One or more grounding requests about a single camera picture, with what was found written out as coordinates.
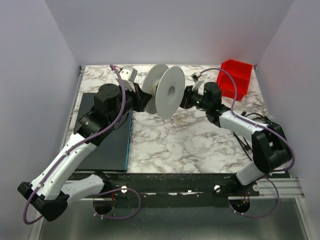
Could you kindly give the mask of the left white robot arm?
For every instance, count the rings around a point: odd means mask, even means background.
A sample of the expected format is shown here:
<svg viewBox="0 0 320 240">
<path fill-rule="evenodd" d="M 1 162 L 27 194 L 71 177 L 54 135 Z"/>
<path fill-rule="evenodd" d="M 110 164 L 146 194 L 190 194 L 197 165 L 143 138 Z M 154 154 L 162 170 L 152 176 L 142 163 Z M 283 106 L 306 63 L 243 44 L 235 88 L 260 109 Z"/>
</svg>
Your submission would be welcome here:
<svg viewBox="0 0 320 240">
<path fill-rule="evenodd" d="M 50 165 L 32 182 L 22 182 L 17 190 L 43 218 L 52 222 L 68 205 L 82 198 L 98 195 L 110 186 L 103 173 L 68 184 L 67 180 L 80 163 L 114 130 L 114 125 L 130 111 L 142 112 L 152 99 L 135 83 L 134 90 L 119 85 L 102 85 L 93 96 L 93 106 L 73 129 L 73 134 Z"/>
</svg>

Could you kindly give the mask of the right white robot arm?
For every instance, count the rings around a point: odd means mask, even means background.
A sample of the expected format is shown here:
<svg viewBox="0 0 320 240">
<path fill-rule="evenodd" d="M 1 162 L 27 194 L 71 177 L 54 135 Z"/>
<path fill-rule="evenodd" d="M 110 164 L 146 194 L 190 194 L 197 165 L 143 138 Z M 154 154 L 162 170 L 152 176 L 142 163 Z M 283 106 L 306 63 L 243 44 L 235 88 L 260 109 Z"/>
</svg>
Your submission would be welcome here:
<svg viewBox="0 0 320 240">
<path fill-rule="evenodd" d="M 247 186 L 293 157 L 280 125 L 259 123 L 231 111 L 222 104 L 222 92 L 215 82 L 206 83 L 203 94 L 191 85 L 187 86 L 180 107 L 204 110 L 210 123 L 230 130 L 251 143 L 253 159 L 235 174 L 231 181 L 233 187 Z"/>
</svg>

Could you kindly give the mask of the white perforated cable spool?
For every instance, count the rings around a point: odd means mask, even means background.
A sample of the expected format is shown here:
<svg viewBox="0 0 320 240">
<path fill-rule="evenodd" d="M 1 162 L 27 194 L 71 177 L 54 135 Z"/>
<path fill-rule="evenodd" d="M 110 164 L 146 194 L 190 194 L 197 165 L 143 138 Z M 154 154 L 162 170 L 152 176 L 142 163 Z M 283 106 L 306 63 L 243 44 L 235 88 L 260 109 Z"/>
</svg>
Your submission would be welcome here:
<svg viewBox="0 0 320 240">
<path fill-rule="evenodd" d="M 153 66 L 146 75 L 142 91 L 152 96 L 145 107 L 149 114 L 171 118 L 179 108 L 185 91 L 185 75 L 179 66 Z"/>
</svg>

